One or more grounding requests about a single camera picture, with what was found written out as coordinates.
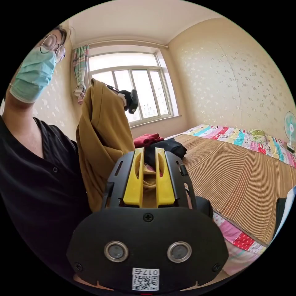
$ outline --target qr code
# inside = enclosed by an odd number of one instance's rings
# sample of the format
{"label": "qr code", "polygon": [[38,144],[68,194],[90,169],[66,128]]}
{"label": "qr code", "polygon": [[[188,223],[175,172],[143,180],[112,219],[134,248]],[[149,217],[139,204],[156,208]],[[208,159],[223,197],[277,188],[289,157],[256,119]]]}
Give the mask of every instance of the qr code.
{"label": "qr code", "polygon": [[133,275],[133,290],[139,291],[157,291],[159,277],[147,275]]}
{"label": "qr code", "polygon": [[133,270],[132,290],[136,291],[158,291],[159,290],[159,270],[142,269]]}

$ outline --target yellow cloth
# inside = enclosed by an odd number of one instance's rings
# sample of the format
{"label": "yellow cloth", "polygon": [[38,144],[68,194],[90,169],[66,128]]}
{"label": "yellow cloth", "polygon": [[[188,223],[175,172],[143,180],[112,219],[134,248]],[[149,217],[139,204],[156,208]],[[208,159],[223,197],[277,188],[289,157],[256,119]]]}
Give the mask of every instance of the yellow cloth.
{"label": "yellow cloth", "polygon": [[[105,185],[117,160],[135,146],[123,100],[95,79],[82,103],[76,140],[88,203],[96,212],[101,209]],[[144,188],[155,189],[155,172],[145,167],[144,174]]]}

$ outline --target hair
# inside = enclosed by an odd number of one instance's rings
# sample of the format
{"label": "hair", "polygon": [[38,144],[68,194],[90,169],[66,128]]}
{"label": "hair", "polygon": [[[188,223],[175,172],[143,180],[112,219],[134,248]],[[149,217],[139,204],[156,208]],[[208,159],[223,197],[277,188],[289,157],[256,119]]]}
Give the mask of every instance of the hair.
{"label": "hair", "polygon": [[62,27],[62,25],[58,25],[57,27],[54,28],[54,30],[59,30],[59,32],[62,35],[61,45],[64,45],[67,40],[67,37],[70,36],[70,32],[68,33],[67,30]]}

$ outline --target face mask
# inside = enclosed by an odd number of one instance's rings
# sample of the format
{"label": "face mask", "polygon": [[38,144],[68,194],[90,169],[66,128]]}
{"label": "face mask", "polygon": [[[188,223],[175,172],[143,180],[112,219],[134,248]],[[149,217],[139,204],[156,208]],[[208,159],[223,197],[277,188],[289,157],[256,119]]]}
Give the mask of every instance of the face mask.
{"label": "face mask", "polygon": [[23,103],[34,103],[51,81],[55,69],[55,53],[41,53],[36,47],[24,59],[10,93]]}

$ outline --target bamboo mat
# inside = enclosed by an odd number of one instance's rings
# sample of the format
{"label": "bamboo mat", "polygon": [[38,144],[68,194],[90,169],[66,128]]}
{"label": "bamboo mat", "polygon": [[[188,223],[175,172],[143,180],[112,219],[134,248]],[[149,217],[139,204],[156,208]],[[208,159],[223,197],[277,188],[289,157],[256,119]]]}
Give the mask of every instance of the bamboo mat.
{"label": "bamboo mat", "polygon": [[269,244],[276,201],[296,185],[296,169],[270,156],[201,137],[180,135],[196,195],[253,239]]}

